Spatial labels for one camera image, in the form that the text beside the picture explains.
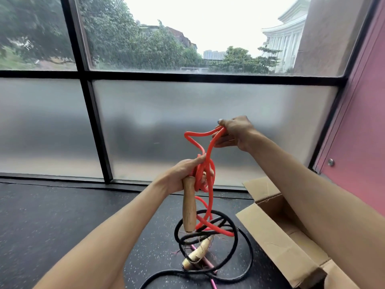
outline glass pane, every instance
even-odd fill
[[[76,70],[60,0],[0,0],[0,70]]]
[[[255,127],[308,165],[335,97],[326,86],[95,81],[114,178],[153,180],[198,149],[185,131],[212,130],[245,114]],[[205,149],[210,138],[198,138]],[[215,149],[216,184],[240,186],[263,175],[237,148]]]
[[[0,172],[101,178],[78,80],[0,78]]]
[[[80,0],[80,12],[95,70],[336,76],[369,3]]]

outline white building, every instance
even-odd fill
[[[284,73],[294,66],[309,5],[310,0],[297,0],[278,17],[278,20],[282,21],[283,24],[262,29],[263,34],[267,36],[267,41],[263,43],[263,46],[281,50],[277,54],[279,63],[272,69],[276,73]]]
[[[205,50],[203,52],[203,58],[206,60],[223,60],[226,52]]]

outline gym floor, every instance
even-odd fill
[[[107,190],[97,184],[0,179],[0,288],[32,288],[62,256],[137,193]],[[235,214],[253,203],[250,196],[243,192],[214,192],[214,196],[213,208],[247,232]],[[173,234],[182,217],[182,199],[181,194],[168,196],[142,232],[125,265],[127,288],[139,288],[158,271],[181,268],[184,258],[177,252]],[[281,272],[247,235],[254,248],[249,276],[237,284],[218,283],[218,288],[290,289]],[[231,245],[230,238],[217,236],[207,257],[220,262]],[[218,275],[236,277],[249,260],[247,244],[240,237],[235,254]],[[211,284],[205,276],[168,276],[147,288],[211,288]]]

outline jump rope handle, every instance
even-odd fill
[[[195,203],[195,177],[187,176],[183,180],[183,228],[187,233],[195,231],[196,203]]]

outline black window frame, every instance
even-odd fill
[[[156,73],[156,72],[129,72],[129,71],[99,71],[89,68],[90,57],[84,27],[80,22],[79,0],[60,0],[68,29],[72,51],[77,71],[41,71],[41,70],[0,70],[0,78],[38,78],[38,79],[76,79],[81,83],[84,101],[87,107],[92,133],[95,140],[100,166],[103,173],[102,179],[77,178],[67,176],[45,176],[0,173],[0,178],[7,179],[35,179],[50,181],[70,181],[82,183],[103,184],[130,184],[146,186],[147,182],[124,181],[114,179],[107,148],[103,136],[97,101],[92,82],[94,80],[139,80],[139,81],[161,81],[161,82],[205,82],[205,83],[235,83],[235,84],[275,84],[275,85],[311,85],[311,86],[334,86],[337,93],[332,107],[321,130],[319,139],[314,149],[308,168],[313,170],[313,165],[320,152],[321,145],[325,140],[339,101],[347,84],[350,73],[359,55],[367,35],[373,16],[380,0],[372,0],[368,13],[364,19],[359,35],[350,55],[344,74],[339,77],[316,77],[316,76],[289,76],[289,75],[235,75],[235,74],[185,74],[185,73]],[[242,187],[218,186],[216,190],[244,190]]]

